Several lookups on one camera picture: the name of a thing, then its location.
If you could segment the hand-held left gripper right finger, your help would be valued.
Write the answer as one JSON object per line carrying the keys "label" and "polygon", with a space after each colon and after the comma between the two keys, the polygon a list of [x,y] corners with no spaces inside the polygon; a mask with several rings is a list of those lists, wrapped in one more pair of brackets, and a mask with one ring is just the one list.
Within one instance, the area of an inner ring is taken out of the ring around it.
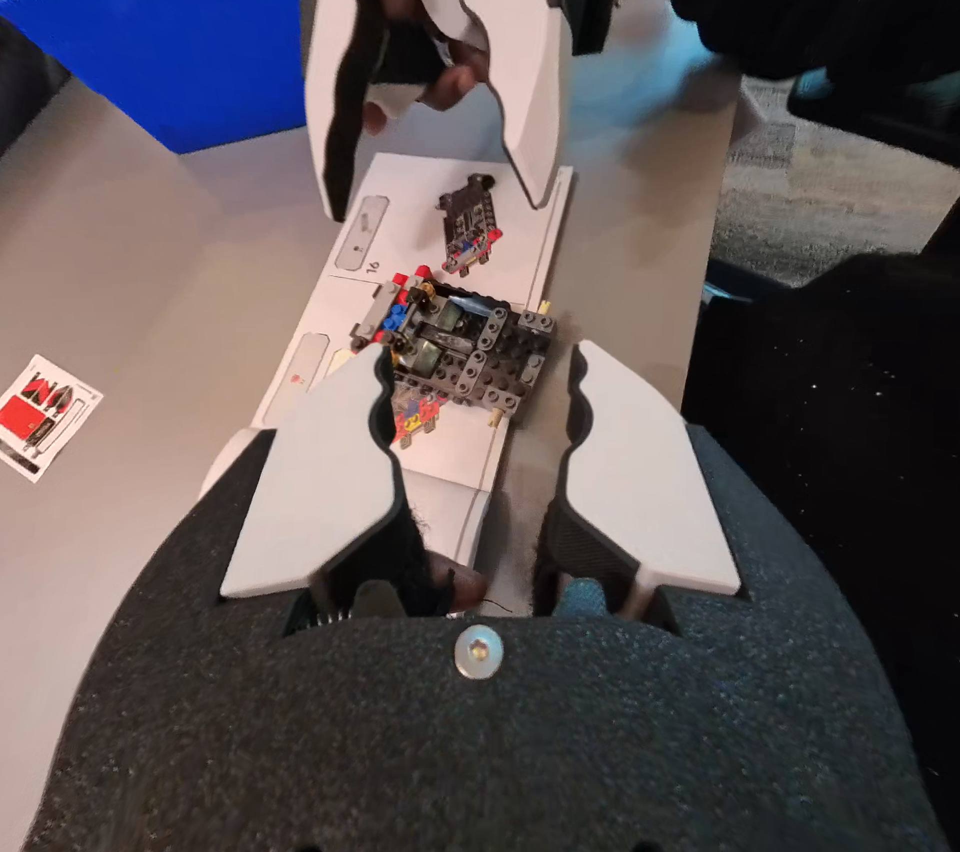
{"label": "hand-held left gripper right finger", "polygon": [[551,502],[551,562],[606,598],[741,587],[687,424],[646,379],[590,340],[571,353],[568,446]]}

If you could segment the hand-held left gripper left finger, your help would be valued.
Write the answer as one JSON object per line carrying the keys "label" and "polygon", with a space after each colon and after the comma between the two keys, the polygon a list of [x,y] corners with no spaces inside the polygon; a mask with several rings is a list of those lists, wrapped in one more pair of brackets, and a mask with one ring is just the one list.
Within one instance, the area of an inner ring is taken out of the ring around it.
{"label": "hand-held left gripper left finger", "polygon": [[369,345],[313,386],[275,429],[220,586],[247,599],[318,582],[405,502],[392,453],[393,361]]}

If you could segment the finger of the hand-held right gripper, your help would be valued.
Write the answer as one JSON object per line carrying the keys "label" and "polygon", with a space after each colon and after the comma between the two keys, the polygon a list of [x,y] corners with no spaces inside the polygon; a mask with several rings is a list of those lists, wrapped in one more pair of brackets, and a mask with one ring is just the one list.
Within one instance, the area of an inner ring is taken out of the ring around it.
{"label": "finger of the hand-held right gripper", "polygon": [[555,183],[569,114],[572,36],[565,0],[461,0],[486,36],[502,144],[534,208]]}
{"label": "finger of the hand-held right gripper", "polygon": [[361,0],[316,0],[304,77],[304,108],[322,209],[343,222],[371,70],[376,16]]}

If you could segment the black lego car chassis model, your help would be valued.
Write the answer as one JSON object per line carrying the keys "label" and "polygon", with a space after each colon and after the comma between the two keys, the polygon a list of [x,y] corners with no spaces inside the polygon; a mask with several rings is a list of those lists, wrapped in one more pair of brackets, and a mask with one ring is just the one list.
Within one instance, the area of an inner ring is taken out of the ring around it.
{"label": "black lego car chassis model", "polygon": [[351,352],[385,346],[395,397],[479,407],[493,428],[532,394],[557,329],[547,301],[514,307],[444,282],[426,265],[396,273],[371,297],[350,331]]}

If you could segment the white lego instruction booklet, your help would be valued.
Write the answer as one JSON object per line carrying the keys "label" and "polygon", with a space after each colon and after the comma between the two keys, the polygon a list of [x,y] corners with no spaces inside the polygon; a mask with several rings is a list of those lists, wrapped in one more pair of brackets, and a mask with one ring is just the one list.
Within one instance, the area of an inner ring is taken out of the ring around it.
{"label": "white lego instruction booklet", "polygon": [[[351,330],[397,273],[426,266],[443,282],[515,308],[545,301],[574,180],[573,168],[562,166],[546,205],[533,209],[507,163],[374,156],[251,425],[222,448],[200,494],[257,432],[276,429],[302,395],[353,357]],[[392,449],[429,550],[474,564],[509,425],[531,395],[496,427],[483,407],[393,396]]]}

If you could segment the person's right hand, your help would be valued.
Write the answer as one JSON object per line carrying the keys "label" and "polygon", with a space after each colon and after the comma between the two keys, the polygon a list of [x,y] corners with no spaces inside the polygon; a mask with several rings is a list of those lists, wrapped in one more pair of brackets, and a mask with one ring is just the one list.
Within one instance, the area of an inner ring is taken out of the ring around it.
{"label": "person's right hand", "polygon": [[[389,19],[417,21],[438,33],[422,0],[379,0]],[[419,101],[438,112],[445,112],[461,102],[479,83],[488,81],[489,54],[467,42],[448,39],[452,65],[438,80],[427,87]]]}

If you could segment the person's left hand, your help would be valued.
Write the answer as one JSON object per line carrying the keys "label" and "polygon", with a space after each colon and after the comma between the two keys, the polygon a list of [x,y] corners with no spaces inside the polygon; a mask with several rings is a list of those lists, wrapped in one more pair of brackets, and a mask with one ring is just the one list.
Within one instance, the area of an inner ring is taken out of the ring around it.
{"label": "person's left hand", "polygon": [[446,614],[460,614],[479,606],[486,598],[486,577],[435,551],[428,552],[431,581],[438,590]]}

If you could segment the blue plastic bin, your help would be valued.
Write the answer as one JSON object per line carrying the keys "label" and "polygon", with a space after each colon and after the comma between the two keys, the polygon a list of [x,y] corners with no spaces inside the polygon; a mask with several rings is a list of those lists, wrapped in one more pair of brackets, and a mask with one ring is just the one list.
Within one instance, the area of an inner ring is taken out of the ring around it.
{"label": "blue plastic bin", "polygon": [[299,0],[2,0],[2,18],[174,153],[306,121]]}

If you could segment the red and black sticker sheet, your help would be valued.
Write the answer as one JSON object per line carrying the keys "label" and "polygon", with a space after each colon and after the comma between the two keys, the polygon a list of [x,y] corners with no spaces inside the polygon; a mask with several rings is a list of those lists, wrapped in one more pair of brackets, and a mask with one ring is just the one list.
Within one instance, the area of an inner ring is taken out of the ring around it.
{"label": "red and black sticker sheet", "polygon": [[1,461],[36,484],[103,394],[36,354],[1,398]]}

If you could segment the black office chair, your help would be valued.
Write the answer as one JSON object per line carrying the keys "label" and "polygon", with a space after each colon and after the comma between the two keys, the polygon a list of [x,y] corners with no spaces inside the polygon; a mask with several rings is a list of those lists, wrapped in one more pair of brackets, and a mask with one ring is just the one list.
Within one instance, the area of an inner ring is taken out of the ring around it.
{"label": "black office chair", "polygon": [[934,161],[959,165],[959,72],[904,86],[834,82],[823,68],[798,77],[787,110]]}

